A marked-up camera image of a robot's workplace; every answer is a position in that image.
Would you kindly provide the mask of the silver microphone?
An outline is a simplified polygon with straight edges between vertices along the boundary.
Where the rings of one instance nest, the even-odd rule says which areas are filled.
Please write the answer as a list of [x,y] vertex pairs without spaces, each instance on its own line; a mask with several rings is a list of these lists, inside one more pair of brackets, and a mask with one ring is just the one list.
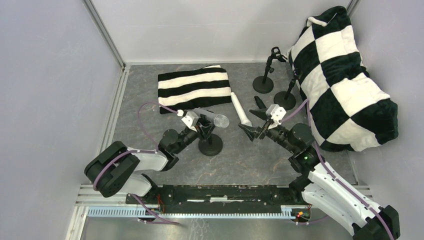
[[223,114],[217,114],[203,108],[194,108],[192,111],[199,117],[204,115],[208,121],[218,128],[227,128],[230,125],[230,120]]

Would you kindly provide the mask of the black mic stand front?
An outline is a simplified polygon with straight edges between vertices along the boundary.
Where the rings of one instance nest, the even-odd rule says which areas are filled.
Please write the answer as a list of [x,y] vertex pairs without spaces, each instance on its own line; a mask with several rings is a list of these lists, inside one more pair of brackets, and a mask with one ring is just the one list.
[[223,140],[212,132],[211,137],[208,140],[198,142],[199,151],[206,156],[216,156],[223,149]]

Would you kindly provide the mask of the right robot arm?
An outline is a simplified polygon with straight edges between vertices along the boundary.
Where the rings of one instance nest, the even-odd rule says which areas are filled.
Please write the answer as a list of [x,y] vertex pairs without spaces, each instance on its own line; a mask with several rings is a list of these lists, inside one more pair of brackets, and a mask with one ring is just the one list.
[[285,128],[281,121],[286,112],[276,104],[251,113],[264,120],[261,127],[239,123],[251,141],[267,137],[292,153],[290,165],[301,174],[289,184],[296,200],[320,209],[354,240],[399,239],[399,213],[391,205],[376,203],[341,177],[314,147],[315,139],[307,124]]

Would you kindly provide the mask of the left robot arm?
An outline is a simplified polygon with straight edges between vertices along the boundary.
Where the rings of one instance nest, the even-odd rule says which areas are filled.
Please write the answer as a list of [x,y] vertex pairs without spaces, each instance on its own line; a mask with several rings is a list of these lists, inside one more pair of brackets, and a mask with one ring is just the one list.
[[200,117],[186,115],[182,118],[186,127],[177,132],[166,130],[157,150],[131,148],[121,141],[113,142],[94,158],[84,169],[93,189],[109,198],[120,191],[139,197],[153,189],[154,183],[141,171],[165,172],[179,161],[178,154],[196,139],[205,140],[215,128],[213,121],[202,114]]

